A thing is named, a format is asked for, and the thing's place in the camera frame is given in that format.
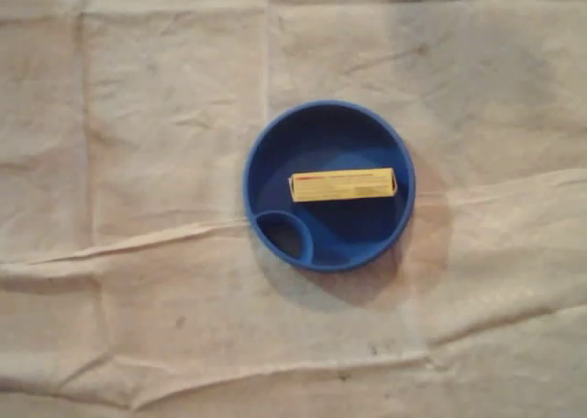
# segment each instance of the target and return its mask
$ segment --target yellow box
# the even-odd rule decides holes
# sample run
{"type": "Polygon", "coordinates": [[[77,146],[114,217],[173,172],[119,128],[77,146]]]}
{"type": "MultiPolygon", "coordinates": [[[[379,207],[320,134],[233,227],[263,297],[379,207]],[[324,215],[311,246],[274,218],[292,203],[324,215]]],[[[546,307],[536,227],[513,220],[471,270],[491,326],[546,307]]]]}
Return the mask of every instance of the yellow box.
{"type": "Polygon", "coordinates": [[[294,203],[394,196],[392,168],[295,173],[289,178],[294,203]]]}

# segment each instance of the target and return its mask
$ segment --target small compartment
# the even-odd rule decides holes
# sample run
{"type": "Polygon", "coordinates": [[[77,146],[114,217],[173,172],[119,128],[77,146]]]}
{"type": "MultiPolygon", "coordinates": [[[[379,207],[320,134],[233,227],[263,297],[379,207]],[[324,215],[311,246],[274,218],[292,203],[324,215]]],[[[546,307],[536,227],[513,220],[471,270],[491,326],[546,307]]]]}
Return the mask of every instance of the small compartment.
{"type": "Polygon", "coordinates": [[[257,227],[279,256],[285,255],[301,263],[312,260],[314,244],[307,226],[293,214],[279,211],[257,215],[257,227]]]}

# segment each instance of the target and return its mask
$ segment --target tablecloth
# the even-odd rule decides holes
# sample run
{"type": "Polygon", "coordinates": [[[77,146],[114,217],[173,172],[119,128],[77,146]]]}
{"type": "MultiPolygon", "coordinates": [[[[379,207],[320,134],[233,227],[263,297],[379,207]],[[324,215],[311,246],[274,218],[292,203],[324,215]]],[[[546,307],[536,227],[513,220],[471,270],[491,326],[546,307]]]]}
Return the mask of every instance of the tablecloth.
{"type": "Polygon", "coordinates": [[[587,410],[585,0],[0,0],[0,416],[587,410]],[[409,146],[401,243],[339,275],[251,234],[268,121],[409,146]]]}

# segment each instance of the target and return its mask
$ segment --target blue dish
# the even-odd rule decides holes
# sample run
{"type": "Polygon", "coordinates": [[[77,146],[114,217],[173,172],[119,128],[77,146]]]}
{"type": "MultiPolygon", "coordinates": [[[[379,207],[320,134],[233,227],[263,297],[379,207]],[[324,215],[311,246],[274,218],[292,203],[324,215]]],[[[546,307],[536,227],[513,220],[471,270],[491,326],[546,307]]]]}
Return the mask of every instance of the blue dish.
{"type": "Polygon", "coordinates": [[[301,104],[274,119],[247,160],[245,211],[259,239],[279,258],[336,272],[377,258],[394,244],[414,208],[410,154],[380,116],[340,101],[301,104]],[[393,168],[394,197],[294,203],[297,172],[393,168]]]}

